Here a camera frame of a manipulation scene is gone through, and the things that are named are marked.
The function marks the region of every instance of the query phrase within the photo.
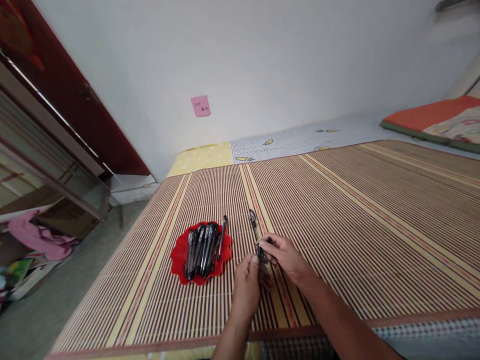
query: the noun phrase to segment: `white wall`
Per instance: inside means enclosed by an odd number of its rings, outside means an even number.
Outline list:
[[[480,36],[434,36],[438,1],[35,3],[162,179],[194,146],[440,100]]]

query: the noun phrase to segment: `mat edge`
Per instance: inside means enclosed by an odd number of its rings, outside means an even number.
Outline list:
[[[444,311],[440,313],[423,313],[404,315],[386,319],[369,319],[365,323],[372,329],[386,328],[399,325],[466,320],[471,318],[480,318],[480,308]],[[248,334],[249,342],[273,341],[287,338],[301,338],[325,334],[320,325],[286,327],[273,330],[250,331]],[[49,353],[46,360],[62,359],[99,359],[108,357],[119,357],[128,355],[138,355],[145,353],[160,353],[164,351],[186,350],[213,346],[217,343],[219,335],[208,336],[193,339],[162,341],[151,344],[118,346],[109,348],[98,348],[92,350],[75,352],[57,352]]]

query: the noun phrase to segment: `person's right hand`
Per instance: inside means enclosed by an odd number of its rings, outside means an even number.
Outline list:
[[[291,281],[298,286],[300,281],[310,275],[317,276],[302,254],[295,248],[292,240],[272,233],[263,235],[258,243],[267,259],[272,263],[280,264]]]

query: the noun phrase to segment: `pink sticky note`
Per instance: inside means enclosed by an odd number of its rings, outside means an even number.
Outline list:
[[[212,112],[210,111],[209,99],[207,95],[192,97],[191,105],[193,106],[193,111],[197,118],[202,116],[208,116]]]

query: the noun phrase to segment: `person's left hand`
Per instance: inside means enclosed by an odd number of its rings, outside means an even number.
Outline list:
[[[271,280],[264,264],[257,255],[248,254],[236,267],[233,302],[230,316],[252,321],[260,302],[260,285],[270,291]]]

